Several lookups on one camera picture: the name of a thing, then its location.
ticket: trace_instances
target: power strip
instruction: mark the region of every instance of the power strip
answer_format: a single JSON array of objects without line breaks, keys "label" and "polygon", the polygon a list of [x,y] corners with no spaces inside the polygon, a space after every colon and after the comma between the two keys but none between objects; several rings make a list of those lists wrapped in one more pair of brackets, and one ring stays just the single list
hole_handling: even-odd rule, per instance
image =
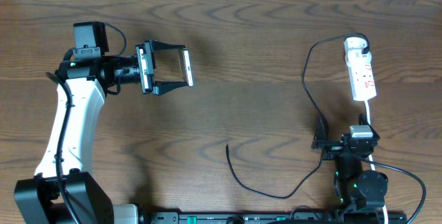
[{"label": "power strip", "polygon": [[345,63],[348,66],[353,100],[367,101],[376,96],[372,71],[372,54],[362,54],[367,42],[360,37],[350,37],[344,41]]}]

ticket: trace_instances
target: wooden table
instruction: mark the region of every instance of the wooden table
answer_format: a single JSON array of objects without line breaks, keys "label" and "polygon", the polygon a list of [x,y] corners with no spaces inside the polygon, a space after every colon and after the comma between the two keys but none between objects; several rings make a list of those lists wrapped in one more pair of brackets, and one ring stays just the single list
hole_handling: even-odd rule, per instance
[{"label": "wooden table", "polygon": [[[17,180],[32,178],[48,144],[57,105],[45,78],[75,45],[73,23],[106,21],[135,44],[157,39],[191,51],[195,87],[162,97],[124,85],[97,124],[94,177],[114,203],[183,212],[325,208],[334,164],[325,162],[295,196],[272,200],[244,184],[284,195],[317,164],[310,149],[316,116],[300,74],[310,46],[347,32],[372,45],[378,96],[370,101],[381,136],[374,158],[422,178],[419,223],[439,223],[442,206],[442,0],[0,0],[0,221],[23,221]],[[108,29],[110,54],[121,37]],[[365,112],[352,100],[343,40],[319,46],[307,85],[338,139]],[[157,59],[160,79],[177,62]],[[408,216],[421,197],[413,179],[389,177],[389,210]]]}]

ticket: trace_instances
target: white power strip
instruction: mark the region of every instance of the white power strip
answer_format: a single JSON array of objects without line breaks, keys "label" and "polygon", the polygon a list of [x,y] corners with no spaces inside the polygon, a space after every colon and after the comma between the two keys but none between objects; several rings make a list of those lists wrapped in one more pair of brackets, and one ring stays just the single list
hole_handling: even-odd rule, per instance
[{"label": "white power strip", "polygon": [[362,54],[367,42],[360,37],[350,37],[344,41],[345,63],[350,74],[353,100],[366,101],[376,96],[372,71],[372,54]]}]

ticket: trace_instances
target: white cord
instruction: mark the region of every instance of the white cord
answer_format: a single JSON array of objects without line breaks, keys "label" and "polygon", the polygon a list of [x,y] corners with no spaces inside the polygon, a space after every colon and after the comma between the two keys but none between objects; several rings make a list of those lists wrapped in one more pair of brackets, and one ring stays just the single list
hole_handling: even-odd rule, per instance
[{"label": "white cord", "polygon": [[[365,100],[364,103],[365,103],[365,111],[367,112],[367,122],[369,125],[372,125],[372,121],[370,119],[370,107],[368,105],[368,100]],[[368,156],[368,160],[373,162],[373,156],[371,154]],[[370,164],[370,167],[372,168],[373,171],[376,171],[376,168],[374,167],[373,164]],[[384,205],[382,207],[382,212],[384,213],[384,224],[388,224],[387,205]]]}]

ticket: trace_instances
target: tabletop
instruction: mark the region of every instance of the tabletop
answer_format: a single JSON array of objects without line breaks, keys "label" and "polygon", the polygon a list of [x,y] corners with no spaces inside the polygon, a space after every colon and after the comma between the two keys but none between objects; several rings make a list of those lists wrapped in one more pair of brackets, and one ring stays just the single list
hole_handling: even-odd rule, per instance
[{"label": "tabletop", "polygon": [[[114,204],[183,212],[289,212],[339,204],[333,162],[288,200],[243,190],[227,166],[229,143],[241,181],[285,195],[318,163],[311,150],[317,112],[300,79],[317,41],[362,32],[370,40],[377,96],[374,159],[427,186],[416,223],[439,223],[442,204],[442,0],[0,0],[0,222],[22,223],[15,183],[32,178],[49,141],[56,86],[45,77],[75,45],[73,24],[105,21],[128,46],[147,39],[184,44],[193,88],[157,97],[140,85],[108,95],[95,135],[93,175]],[[107,30],[110,53],[122,41]],[[317,47],[306,83],[327,116],[330,137],[357,124],[343,40]],[[170,80],[179,66],[157,58]],[[412,214],[419,184],[385,169],[389,211]]]}]

